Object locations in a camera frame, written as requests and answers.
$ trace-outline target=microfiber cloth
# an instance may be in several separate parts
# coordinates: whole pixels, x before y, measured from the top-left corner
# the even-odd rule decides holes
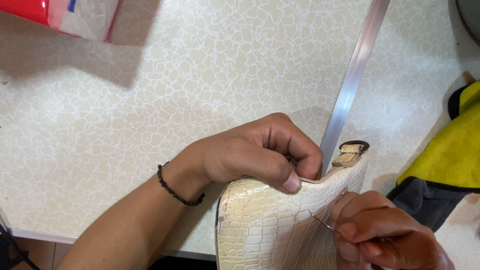
[[[448,105],[452,121],[387,196],[434,232],[465,195],[480,193],[480,81],[456,91]]]

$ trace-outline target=gray cloth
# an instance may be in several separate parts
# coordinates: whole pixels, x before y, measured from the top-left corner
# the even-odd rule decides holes
[[[387,197],[420,224],[436,232],[456,205],[471,192],[448,190],[432,185],[438,186],[437,183],[410,176]]]

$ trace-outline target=needle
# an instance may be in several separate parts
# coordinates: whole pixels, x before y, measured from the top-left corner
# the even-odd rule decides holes
[[[316,220],[320,221],[320,223],[321,223],[321,224],[323,224],[323,225],[325,225],[325,226],[326,226],[328,229],[330,229],[330,230],[332,230],[332,231],[336,232],[336,233],[337,233],[337,234],[339,234],[339,235],[342,235],[342,234],[341,234],[339,231],[337,231],[337,230],[335,230],[334,228],[332,228],[332,227],[328,226],[328,224],[327,224],[327,223],[325,223],[325,222],[321,221],[321,220],[320,220],[318,217],[314,216],[314,214],[313,214],[313,213],[312,213],[310,210],[308,210],[308,211],[310,212],[310,214],[312,215],[312,217],[314,217]]]

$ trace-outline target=black beaded bracelet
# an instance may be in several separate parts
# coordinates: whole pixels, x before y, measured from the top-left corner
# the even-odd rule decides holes
[[[188,206],[197,206],[199,204],[202,203],[202,201],[204,200],[204,197],[205,197],[205,193],[202,193],[202,195],[200,196],[200,198],[198,198],[196,201],[194,202],[187,202],[186,200],[180,198],[177,194],[175,194],[175,192],[173,192],[173,190],[171,190],[168,186],[167,186],[167,183],[165,181],[163,181],[163,178],[162,178],[162,168],[165,167],[165,165],[168,164],[165,163],[163,166],[162,165],[159,165],[158,166],[158,172],[156,173],[158,175],[158,181],[160,182],[160,184],[162,184],[162,187],[164,187],[168,193],[172,194],[172,196],[179,200],[182,204],[184,205],[188,205]]]

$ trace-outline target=wrist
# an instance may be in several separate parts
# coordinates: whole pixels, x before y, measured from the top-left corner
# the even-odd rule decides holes
[[[178,158],[162,168],[162,179],[176,195],[188,202],[197,200],[208,186],[191,164]]]

